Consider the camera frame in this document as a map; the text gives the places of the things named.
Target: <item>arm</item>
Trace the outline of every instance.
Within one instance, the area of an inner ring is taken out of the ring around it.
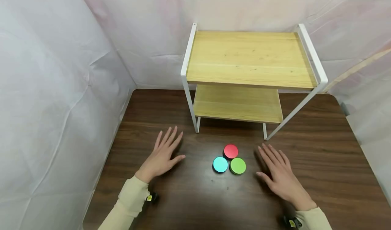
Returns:
[[[171,135],[170,132],[171,127],[161,142],[160,138],[163,132],[159,132],[151,155],[134,174],[134,177],[126,180],[116,204],[98,230],[128,230],[133,219],[141,212],[149,195],[149,182],[185,158],[185,155],[178,155],[174,159],[170,159],[173,150],[178,146],[183,136],[183,132],[181,132],[178,138],[173,140],[177,132],[176,126]]]
[[[296,217],[303,224],[304,230],[331,230],[326,215],[311,199],[296,176],[293,174],[288,157],[280,150],[277,152],[273,146],[262,144],[263,149],[258,150],[271,176],[257,172],[268,187],[282,199],[291,202],[296,208]]]

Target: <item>two-tier shelf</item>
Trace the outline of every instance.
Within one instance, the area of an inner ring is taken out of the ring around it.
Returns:
[[[265,140],[327,84],[303,24],[294,32],[219,32],[194,23],[181,78],[196,133],[201,117],[243,120],[261,122]],[[189,83],[197,85],[194,104]],[[278,89],[310,93],[284,119]],[[266,123],[279,125],[267,135]]]

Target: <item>hand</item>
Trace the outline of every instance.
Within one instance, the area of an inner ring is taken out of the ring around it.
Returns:
[[[258,146],[259,153],[268,166],[273,180],[265,173],[258,171],[257,175],[262,178],[273,193],[291,202],[299,211],[307,211],[316,208],[310,195],[301,186],[293,174],[288,157],[280,150],[278,153],[273,146],[268,147],[263,143],[263,149]]]
[[[169,127],[161,142],[160,138],[162,137],[163,132],[159,132],[151,155],[144,161],[136,174],[134,174],[138,179],[148,184],[155,176],[160,176],[167,172],[186,157],[185,155],[178,155],[171,160],[172,152],[178,146],[178,143],[183,136],[183,132],[181,132],[177,139],[172,142],[175,138],[177,129],[177,126],[175,126],[170,135],[171,127]]]

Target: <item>white fabric backdrop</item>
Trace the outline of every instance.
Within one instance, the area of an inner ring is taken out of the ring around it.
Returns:
[[[303,22],[329,81],[391,40],[391,0],[85,0],[138,88],[182,89],[192,22],[201,30],[290,31]]]
[[[391,53],[330,90],[391,204]]]
[[[0,0],[0,229],[81,227],[134,89],[83,0]]]

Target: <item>green button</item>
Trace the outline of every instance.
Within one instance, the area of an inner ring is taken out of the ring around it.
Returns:
[[[240,175],[245,171],[245,162],[241,158],[234,158],[229,164],[229,169],[233,174]]]

